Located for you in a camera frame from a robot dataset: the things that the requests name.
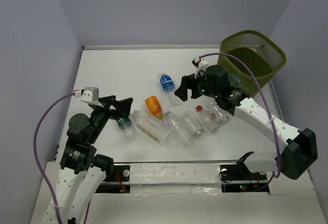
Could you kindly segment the orange juice bottle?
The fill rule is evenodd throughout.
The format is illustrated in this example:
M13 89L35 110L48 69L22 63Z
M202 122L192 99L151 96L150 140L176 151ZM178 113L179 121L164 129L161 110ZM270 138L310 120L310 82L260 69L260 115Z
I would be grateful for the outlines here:
M158 119L163 119L162 108L156 96L148 97L145 100L145 104L152 115Z

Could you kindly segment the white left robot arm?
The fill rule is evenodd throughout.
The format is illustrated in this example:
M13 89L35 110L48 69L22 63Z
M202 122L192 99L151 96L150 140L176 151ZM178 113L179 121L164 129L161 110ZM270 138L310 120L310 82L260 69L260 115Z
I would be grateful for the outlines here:
M125 193L114 160L98 154L93 146L108 120L128 118L133 102L129 97L116 100L114 95L101 98L81 97L92 108L87 116L73 115L68 122L68 140L59 163L60 170L55 187L45 176L52 199L41 223L79 223L82 214L88 213L88 205L97 188L112 176L118 192Z

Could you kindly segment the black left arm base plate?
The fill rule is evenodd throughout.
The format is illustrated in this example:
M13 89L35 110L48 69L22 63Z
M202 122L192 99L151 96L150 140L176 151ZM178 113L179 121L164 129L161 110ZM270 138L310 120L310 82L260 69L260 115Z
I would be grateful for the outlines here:
M95 193L99 194L126 194L130 193L131 167L128 164L114 165L113 173L106 176L100 183Z

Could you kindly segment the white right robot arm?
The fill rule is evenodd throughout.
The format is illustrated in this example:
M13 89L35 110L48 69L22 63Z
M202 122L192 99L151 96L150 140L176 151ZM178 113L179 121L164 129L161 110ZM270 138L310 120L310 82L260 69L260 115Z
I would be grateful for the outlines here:
M268 115L247 93L231 86L227 71L220 65L183 76L175 95L182 101L202 95L213 98L219 108L245 121L276 146L274 153L246 153L236 166L242 179L254 173L280 172L296 180L318 158L316 134L311 129L300 130Z

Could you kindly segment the blue label water bottle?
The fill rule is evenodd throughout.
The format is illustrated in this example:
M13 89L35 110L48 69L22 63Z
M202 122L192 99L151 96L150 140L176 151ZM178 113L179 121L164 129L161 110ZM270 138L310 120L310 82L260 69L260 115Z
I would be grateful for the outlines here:
M160 73L160 84L172 106L179 105L179 99L175 96L175 84L171 77L166 73Z

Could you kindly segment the green label water bottle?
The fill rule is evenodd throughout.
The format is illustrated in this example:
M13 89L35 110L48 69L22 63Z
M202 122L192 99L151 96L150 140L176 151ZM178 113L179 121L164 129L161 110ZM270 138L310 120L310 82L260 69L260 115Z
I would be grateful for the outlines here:
M135 139L136 132L129 118L119 118L116 122L127 141Z

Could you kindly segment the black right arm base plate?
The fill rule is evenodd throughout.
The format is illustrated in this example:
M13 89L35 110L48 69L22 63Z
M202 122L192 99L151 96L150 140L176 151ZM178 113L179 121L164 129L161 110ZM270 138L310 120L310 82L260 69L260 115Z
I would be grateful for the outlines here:
M244 166L237 164L220 165L218 176L222 182L222 193L269 193L267 176L260 173L251 173Z

